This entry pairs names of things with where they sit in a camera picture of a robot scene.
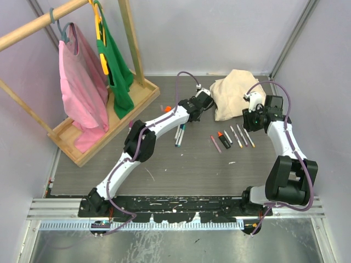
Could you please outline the yellow cap marker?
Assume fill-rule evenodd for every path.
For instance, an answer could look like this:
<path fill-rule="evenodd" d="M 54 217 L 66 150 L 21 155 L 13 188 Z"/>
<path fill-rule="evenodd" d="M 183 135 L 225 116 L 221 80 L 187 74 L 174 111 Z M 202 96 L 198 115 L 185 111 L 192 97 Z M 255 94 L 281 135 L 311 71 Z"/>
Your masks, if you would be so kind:
<path fill-rule="evenodd" d="M 255 148 L 256 146 L 255 146 L 254 142 L 252 141 L 252 139 L 251 139 L 251 137 L 250 137 L 248 131 L 247 131 L 244 127 L 243 127 L 243 129 L 244 129 L 244 132 L 245 132 L 245 134 L 246 134 L 246 136 L 247 136 L 247 138 L 248 138 L 250 144 L 252 145 L 253 148 Z"/>

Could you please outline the purple cap marker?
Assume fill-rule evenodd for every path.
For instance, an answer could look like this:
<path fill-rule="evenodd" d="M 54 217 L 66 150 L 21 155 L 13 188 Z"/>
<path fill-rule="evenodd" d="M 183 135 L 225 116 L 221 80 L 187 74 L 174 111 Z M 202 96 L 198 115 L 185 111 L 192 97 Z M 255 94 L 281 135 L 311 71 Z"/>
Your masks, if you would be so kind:
<path fill-rule="evenodd" d="M 243 134 L 243 132 L 242 132 L 240 126 L 239 126 L 238 124 L 236 124 L 236 127 L 237 127 L 237 129 L 238 129 L 238 131 L 239 131 L 239 134 L 240 134 L 240 136 L 241 136 L 241 138 L 242 138 L 242 140 L 243 140 L 243 142 L 244 142 L 244 145 L 245 145 L 246 147 L 248 147 L 247 140 L 245 139 L 245 136 L 244 136 L 244 134 Z"/>

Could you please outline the orange cap marker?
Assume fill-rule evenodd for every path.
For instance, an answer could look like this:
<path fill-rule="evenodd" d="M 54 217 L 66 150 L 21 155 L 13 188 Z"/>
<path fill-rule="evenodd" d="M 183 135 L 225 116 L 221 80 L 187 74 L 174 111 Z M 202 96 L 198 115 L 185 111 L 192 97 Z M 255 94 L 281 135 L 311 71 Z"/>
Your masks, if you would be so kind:
<path fill-rule="evenodd" d="M 234 130 L 234 128 L 233 128 L 232 125 L 230 125 L 230 129 L 231 129 L 231 131 L 233 132 L 234 137 L 235 137 L 235 140 L 237 141 L 239 147 L 240 147 L 240 148 L 243 148 L 243 145 L 242 145 L 242 143 L 241 143 L 241 141 L 240 141 L 240 139 L 239 139 L 239 137 L 238 137 L 238 135 L 237 135 L 237 133 L 236 133 L 236 131 Z"/>

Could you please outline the blue cap white marker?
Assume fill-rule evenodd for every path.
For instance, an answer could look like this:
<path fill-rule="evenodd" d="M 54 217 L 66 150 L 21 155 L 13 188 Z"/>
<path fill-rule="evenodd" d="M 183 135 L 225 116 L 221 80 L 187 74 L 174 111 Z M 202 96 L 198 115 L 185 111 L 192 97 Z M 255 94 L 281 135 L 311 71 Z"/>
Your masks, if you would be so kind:
<path fill-rule="evenodd" d="M 223 132 L 224 132 L 224 135 L 226 136 L 228 142 L 232 145 L 232 144 L 233 144 L 233 141 L 232 141 L 232 139 L 230 138 L 230 136 L 229 136 L 229 134 L 227 133 L 227 131 L 226 131 L 226 130 L 223 130 Z"/>

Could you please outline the orange black highlighter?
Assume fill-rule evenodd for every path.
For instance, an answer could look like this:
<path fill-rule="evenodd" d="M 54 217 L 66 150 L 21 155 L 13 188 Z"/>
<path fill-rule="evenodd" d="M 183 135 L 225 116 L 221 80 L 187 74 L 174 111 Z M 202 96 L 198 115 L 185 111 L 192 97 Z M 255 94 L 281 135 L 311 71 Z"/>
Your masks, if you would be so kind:
<path fill-rule="evenodd" d="M 224 145 L 226 149 L 231 148 L 230 142 L 226 139 L 223 133 L 218 132 L 218 139 L 221 141 L 221 143 Z"/>

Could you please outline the pink pen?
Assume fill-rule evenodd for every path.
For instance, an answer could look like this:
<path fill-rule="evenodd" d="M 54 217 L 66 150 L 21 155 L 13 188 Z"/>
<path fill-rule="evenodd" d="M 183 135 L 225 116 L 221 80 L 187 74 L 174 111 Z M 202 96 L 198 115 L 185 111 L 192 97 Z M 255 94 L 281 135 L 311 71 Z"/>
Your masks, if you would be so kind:
<path fill-rule="evenodd" d="M 217 149 L 217 151 L 218 151 L 219 153 L 222 153 L 222 151 L 221 151 L 219 145 L 217 144 L 215 138 L 213 137 L 213 135 L 210 135 L 210 138 L 211 138 L 211 140 L 212 140 L 212 142 L 213 142 L 215 148 Z"/>

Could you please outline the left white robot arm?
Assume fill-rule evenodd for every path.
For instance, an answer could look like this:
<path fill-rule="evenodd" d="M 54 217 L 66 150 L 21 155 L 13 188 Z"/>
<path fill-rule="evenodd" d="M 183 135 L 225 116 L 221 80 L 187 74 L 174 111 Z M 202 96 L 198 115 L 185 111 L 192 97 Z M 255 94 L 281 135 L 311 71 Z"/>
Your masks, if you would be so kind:
<path fill-rule="evenodd" d="M 156 140 L 181 124 L 199 121 L 203 111 L 209 108 L 212 102 L 210 91 L 201 89 L 196 95 L 181 100 L 175 108 L 158 118 L 147 122 L 135 121 L 124 141 L 120 159 L 105 179 L 87 196 L 91 212 L 97 217 L 107 215 L 110 210 L 109 199 L 115 196 L 132 170 L 153 155 Z"/>

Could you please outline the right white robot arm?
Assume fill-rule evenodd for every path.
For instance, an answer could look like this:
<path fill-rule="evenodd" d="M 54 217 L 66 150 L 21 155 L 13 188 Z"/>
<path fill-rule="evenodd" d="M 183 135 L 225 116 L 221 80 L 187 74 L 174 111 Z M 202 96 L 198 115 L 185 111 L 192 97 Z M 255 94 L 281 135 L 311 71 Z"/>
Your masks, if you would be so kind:
<path fill-rule="evenodd" d="M 292 133 L 291 120 L 283 114 L 283 98 L 260 93 L 244 95 L 249 103 L 242 111 L 243 128 L 256 132 L 263 129 L 271 139 L 276 161 L 262 186 L 249 186 L 242 193 L 241 211 L 252 216 L 266 205 L 287 205 L 306 210 L 313 199 L 313 185 L 318 172 L 315 161 L 299 149 Z"/>

